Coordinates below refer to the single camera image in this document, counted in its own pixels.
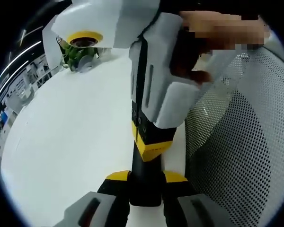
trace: human hand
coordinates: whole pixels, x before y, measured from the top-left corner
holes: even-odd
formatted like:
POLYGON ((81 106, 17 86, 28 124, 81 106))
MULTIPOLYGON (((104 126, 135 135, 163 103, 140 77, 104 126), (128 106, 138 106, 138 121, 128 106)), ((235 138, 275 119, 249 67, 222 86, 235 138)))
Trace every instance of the human hand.
POLYGON ((212 81, 206 71, 192 71, 199 55, 211 50, 234 49, 235 44, 264 44, 269 35, 262 20, 241 20, 241 16, 212 11, 182 11, 183 27, 170 65, 175 76, 194 80, 198 85, 212 81))

